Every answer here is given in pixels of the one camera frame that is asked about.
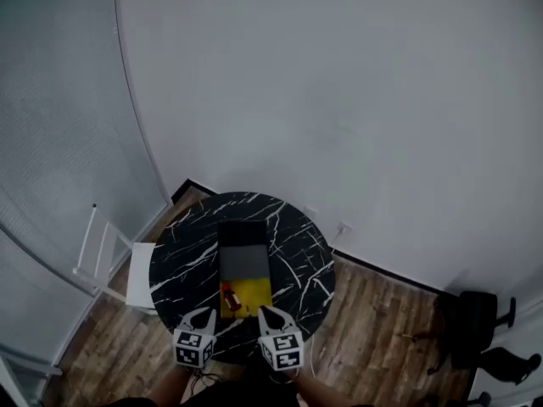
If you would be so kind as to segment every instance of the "power outlet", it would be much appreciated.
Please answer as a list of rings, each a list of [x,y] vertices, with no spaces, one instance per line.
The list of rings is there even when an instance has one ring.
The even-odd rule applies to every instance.
[[[308,207],[307,205],[304,207],[302,211],[307,217],[309,217],[309,220],[315,221],[316,213],[318,211],[312,207]]]
[[[348,223],[345,223],[344,221],[340,221],[338,225],[338,231],[340,236],[349,235],[353,230],[353,226],[349,225]]]

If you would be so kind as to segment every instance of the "red object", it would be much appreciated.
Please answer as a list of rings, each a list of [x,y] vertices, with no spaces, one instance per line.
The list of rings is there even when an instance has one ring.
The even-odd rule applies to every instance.
[[[222,293],[225,301],[227,302],[228,308],[232,312],[241,309],[241,302],[239,301],[238,296],[228,285],[222,286]]]

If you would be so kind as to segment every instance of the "black marble table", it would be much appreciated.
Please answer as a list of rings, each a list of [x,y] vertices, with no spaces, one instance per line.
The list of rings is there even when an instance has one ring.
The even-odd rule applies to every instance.
[[[315,224],[292,205],[253,192],[228,192],[181,212],[162,232],[149,266],[154,306],[173,332],[203,306],[217,309],[214,359],[244,363],[259,336],[257,318],[221,320],[217,223],[264,220],[273,305],[289,312],[304,340],[321,325],[333,298],[332,255]]]

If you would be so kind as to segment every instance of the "fiducial marker cube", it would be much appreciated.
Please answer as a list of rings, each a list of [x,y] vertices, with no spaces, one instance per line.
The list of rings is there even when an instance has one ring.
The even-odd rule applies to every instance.
[[[203,368],[213,355],[216,337],[176,329],[173,332],[174,360],[183,366]]]
[[[274,371],[292,370],[304,365],[302,332],[262,336],[258,343],[264,359]]]

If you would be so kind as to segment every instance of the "yellow tray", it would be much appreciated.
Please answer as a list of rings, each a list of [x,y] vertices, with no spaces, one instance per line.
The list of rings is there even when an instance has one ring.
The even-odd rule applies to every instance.
[[[232,312],[224,299],[222,286],[228,285],[238,296],[241,309]],[[221,318],[248,318],[258,315],[262,305],[272,306],[272,285],[269,278],[242,279],[239,281],[221,282]]]

